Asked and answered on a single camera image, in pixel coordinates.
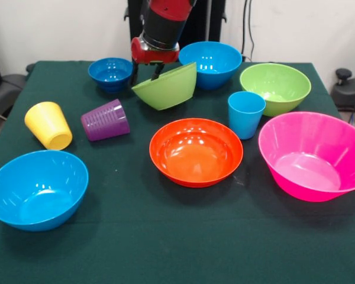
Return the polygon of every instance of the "lime green bowl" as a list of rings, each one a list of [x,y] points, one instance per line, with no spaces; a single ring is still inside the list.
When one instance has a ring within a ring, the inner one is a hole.
[[[146,80],[132,90],[146,104],[161,111],[193,97],[196,86],[196,63],[163,73],[155,80]]]
[[[296,108],[307,95],[312,85],[299,70],[283,64],[261,63],[246,68],[240,76],[245,91],[264,97],[264,115],[275,117]]]

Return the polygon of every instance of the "blue bowl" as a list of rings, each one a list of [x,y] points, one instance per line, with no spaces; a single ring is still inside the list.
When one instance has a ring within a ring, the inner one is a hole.
[[[26,231],[47,231],[77,210],[88,170],[76,156],[55,150],[25,154],[0,169],[0,220]]]
[[[133,72],[133,64],[123,58],[104,58],[88,68],[89,76],[108,93],[117,93],[127,87]]]
[[[186,65],[196,62],[197,86],[204,90],[222,87],[242,63],[241,53],[228,44],[217,41],[200,41],[185,46],[179,61]]]

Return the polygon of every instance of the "bowl rim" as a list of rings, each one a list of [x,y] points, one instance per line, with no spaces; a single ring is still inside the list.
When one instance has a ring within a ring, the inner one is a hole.
[[[257,68],[259,66],[281,66],[281,67],[284,67],[286,69],[290,69],[296,73],[299,73],[308,83],[309,83],[309,89],[307,92],[305,92],[302,96],[300,96],[299,98],[296,98],[296,99],[291,99],[291,100],[288,100],[288,101],[274,101],[274,100],[271,100],[271,99],[266,99],[266,102],[275,102],[275,103],[279,103],[279,104],[285,104],[285,103],[291,103],[291,102],[298,102],[298,101],[301,101],[303,99],[305,99],[309,94],[310,92],[312,91],[312,82],[309,80],[309,78],[307,77],[307,75],[305,75],[303,72],[301,72],[300,70],[296,69],[296,68],[293,68],[291,66],[288,66],[288,65],[285,65],[285,64],[281,64],[281,63],[256,63],[256,64],[253,64],[247,68],[245,68],[242,72],[241,72],[241,75],[239,77],[239,81],[240,81],[240,84],[241,84],[241,87],[242,89],[244,89],[245,91],[248,91],[248,92],[255,92],[255,91],[252,91],[252,90],[248,90],[246,89],[243,85],[242,85],[242,77],[244,75],[244,73],[250,69],[253,69],[253,68]]]
[[[294,112],[287,112],[285,114],[281,114],[278,115],[276,117],[271,118],[268,122],[265,123],[265,125],[262,127],[262,129],[259,132],[259,137],[258,137],[258,146],[259,146],[259,152],[261,153],[263,160],[267,163],[267,165],[269,167],[271,167],[276,173],[278,173],[279,175],[281,175],[283,178],[291,181],[289,178],[287,178],[286,176],[282,175],[278,170],[276,170],[276,168],[274,167],[274,165],[271,164],[271,162],[269,162],[269,160],[266,158],[266,155],[261,147],[261,139],[262,139],[262,134],[264,133],[266,126],[271,124],[274,120],[279,120],[282,119],[285,116],[290,116],[290,115],[316,115],[318,117],[326,117],[328,119],[337,121],[338,123],[341,123],[343,125],[345,125],[346,127],[349,127],[352,131],[355,132],[355,127],[353,127],[352,125],[348,124],[347,122],[341,120],[340,118],[336,118],[334,116],[331,115],[327,115],[327,114],[323,114],[320,112],[312,112],[312,111],[294,111]],[[350,191],[354,191],[355,190],[355,186],[349,189],[342,189],[339,191],[324,191],[324,190],[319,190],[317,188],[310,188],[308,186],[303,186],[304,188],[313,190],[313,191],[317,191],[317,192],[327,192],[327,193],[343,193],[343,192],[350,192]]]
[[[131,66],[131,72],[130,74],[128,74],[126,77],[122,78],[122,79],[119,79],[119,80],[116,80],[116,81],[112,81],[112,82],[108,82],[108,81],[104,81],[104,80],[100,80],[100,79],[97,79],[96,76],[94,76],[92,73],[91,73],[91,68],[93,65],[99,63],[99,62],[103,62],[103,61],[107,61],[109,59],[114,59],[114,60],[119,60],[119,61],[122,61],[122,62],[125,62],[126,64],[130,65]],[[130,62],[129,60],[125,59],[125,58],[121,58],[121,57],[105,57],[105,58],[102,58],[102,59],[99,59],[99,60],[96,60],[94,62],[92,62],[89,66],[88,66],[88,75],[96,80],[97,82],[101,82],[101,83],[116,83],[116,82],[120,82],[120,81],[123,81],[123,80],[126,80],[128,79],[132,72],[133,72],[133,68],[134,68],[134,65],[132,62]]]
[[[147,79],[145,81],[142,81],[142,82],[136,84],[131,89],[133,91],[139,91],[140,89],[143,89],[145,87],[153,86],[153,85],[159,83],[160,81],[163,81],[163,80],[166,80],[166,79],[170,78],[169,75],[171,75],[171,73],[173,73],[173,75],[178,75],[178,74],[180,74],[180,73],[182,73],[184,71],[193,69],[193,67],[196,67],[196,62],[190,62],[188,64],[184,64],[184,65],[178,66],[177,68],[168,70],[167,72],[160,74],[158,79],[155,79],[155,80],[152,80],[152,81],[151,81],[151,79]]]
[[[153,141],[156,137],[156,135],[158,135],[160,132],[162,132],[166,127],[172,125],[172,124],[175,124],[175,123],[179,123],[179,122],[182,122],[182,121],[206,121],[206,122],[210,122],[210,123],[214,123],[215,125],[217,126],[220,126],[220,127],[225,127],[229,130],[230,134],[232,136],[234,136],[236,138],[236,141],[239,142],[239,146],[240,146],[240,150],[241,150],[241,157],[239,159],[239,161],[235,162],[235,165],[231,168],[231,170],[229,171],[229,173],[225,174],[225,175],[221,175],[220,177],[216,178],[216,179],[211,179],[211,180],[206,180],[206,181],[203,181],[203,182],[193,182],[191,180],[184,180],[184,179],[177,179],[176,177],[170,175],[169,173],[167,173],[162,167],[160,167],[156,161],[153,159],[153,155],[151,153],[151,146],[153,144]],[[221,180],[225,179],[226,177],[228,177],[229,175],[231,175],[238,167],[239,165],[241,164],[242,160],[243,160],[243,156],[244,156],[244,149],[243,149],[243,145],[242,145],[242,142],[241,140],[239,139],[239,137],[235,134],[235,132],[233,130],[231,130],[229,127],[227,127],[226,125],[220,123],[220,122],[217,122],[217,121],[214,121],[214,120],[210,120],[210,119],[207,119],[207,118],[199,118],[199,117],[190,117],[190,118],[182,118],[182,119],[179,119],[179,120],[174,120],[172,122],[169,122],[167,124],[165,124],[164,126],[160,127],[155,133],[154,135],[152,136],[151,140],[150,140],[150,144],[149,144],[149,155],[150,155],[150,158],[153,162],[153,164],[157,167],[157,169],[164,175],[166,175],[167,177],[173,179],[173,180],[178,180],[180,182],[184,182],[184,183],[187,183],[187,184],[197,184],[197,185],[203,185],[203,184],[207,184],[207,183],[217,183],[217,182],[220,182]]]
[[[220,75],[220,74],[226,74],[226,73],[233,72],[233,71],[237,70],[241,66],[241,64],[243,62],[243,55],[240,53],[239,50],[237,50],[234,46],[231,46],[230,44],[221,43],[219,41],[210,41],[210,40],[209,41],[197,41],[196,43],[190,43],[187,46],[183,47],[181,49],[181,51],[179,52],[179,61],[181,62],[181,64],[189,64],[189,63],[192,63],[192,62],[196,63],[196,61],[183,62],[181,60],[181,54],[183,54],[183,52],[186,51],[186,49],[188,49],[191,46],[199,46],[201,44],[206,44],[206,43],[216,44],[216,45],[219,45],[219,46],[226,46],[226,47],[229,47],[230,49],[233,49],[239,55],[239,62],[237,63],[236,67],[234,67],[234,68],[232,68],[230,70],[227,70],[227,71],[218,72],[218,73],[206,73],[206,72],[202,72],[200,70],[197,70],[197,73],[203,74],[203,75]]]
[[[0,221],[6,223],[6,224],[10,224],[10,225],[14,225],[14,226],[32,226],[32,225],[37,225],[37,224],[43,224],[45,222],[49,222],[55,218],[58,218],[60,216],[62,216],[64,213],[66,213],[68,210],[70,210],[71,208],[73,208],[78,202],[81,201],[81,199],[83,198],[84,194],[86,193],[87,191],[87,187],[88,187],[88,182],[89,182],[89,173],[88,173],[88,169],[86,167],[86,165],[84,164],[84,162],[78,157],[78,156],[75,156],[74,154],[72,153],[69,153],[69,152],[66,152],[66,151],[61,151],[61,150],[39,150],[39,151],[32,151],[32,152],[29,152],[29,153],[26,153],[26,154],[23,154],[23,155],[20,155],[12,160],[10,160],[9,162],[5,163],[1,168],[0,168],[0,173],[7,167],[9,166],[10,164],[12,163],[15,163],[17,162],[18,160],[21,160],[23,159],[24,157],[27,157],[27,156],[32,156],[34,154],[44,154],[44,153],[50,153],[50,152],[55,152],[55,153],[63,153],[63,154],[66,154],[70,157],[72,157],[73,159],[76,159],[78,162],[81,163],[81,165],[83,166],[84,168],[84,172],[85,172],[85,176],[86,176],[86,182],[84,184],[84,190],[81,191],[79,197],[75,200],[75,202],[73,203],[73,205],[71,205],[67,210],[63,211],[62,213],[60,213],[59,215],[56,215],[54,217],[51,217],[51,218],[48,218],[48,219],[44,219],[42,221],[39,221],[39,222],[32,222],[32,223],[25,223],[25,222],[11,222],[11,221],[7,221],[3,218],[0,217]]]

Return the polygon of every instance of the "bowl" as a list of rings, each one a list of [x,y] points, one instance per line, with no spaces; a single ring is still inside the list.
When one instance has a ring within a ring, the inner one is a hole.
[[[181,64],[196,62],[197,86],[204,90],[222,87],[238,70],[242,55],[234,47],[216,41],[199,41],[179,53]]]
[[[99,88],[108,93],[124,90],[133,72],[133,64],[123,58],[110,57],[93,62],[88,68],[89,76]]]
[[[193,97],[196,74],[196,63],[191,63],[162,73],[158,79],[139,83],[132,90],[147,105],[161,111]]]
[[[311,91],[311,83],[299,70],[284,64],[261,63],[246,68],[240,76],[245,91],[266,100],[264,115],[275,117],[296,108]]]
[[[47,231],[77,210],[88,185],[88,171],[76,156],[35,151],[0,169],[0,220],[25,231]]]
[[[203,118],[185,118],[159,129],[150,142],[154,165],[189,188],[214,185],[238,168],[243,147],[228,127]]]
[[[355,190],[355,128],[316,112],[290,112],[261,129],[259,149],[288,194],[323,202]]]

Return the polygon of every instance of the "green tablecloth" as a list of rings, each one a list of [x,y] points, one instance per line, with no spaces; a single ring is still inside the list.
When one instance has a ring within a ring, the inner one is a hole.
[[[43,149],[24,115],[38,102],[55,101],[74,135],[66,151],[90,174],[80,208],[62,227],[26,233],[0,222],[0,284],[355,283],[355,192],[322,204],[290,197],[272,179],[257,135],[244,141],[236,172],[211,188],[181,188],[151,163],[149,141],[162,125],[186,117],[227,124],[239,73],[217,91],[198,89],[190,101],[157,112],[131,91],[101,92],[88,65],[38,63],[0,135],[0,167]],[[297,110],[338,116],[313,65],[290,65],[313,84]],[[138,81],[153,69],[141,66]],[[131,133],[90,143],[80,115],[114,98]]]

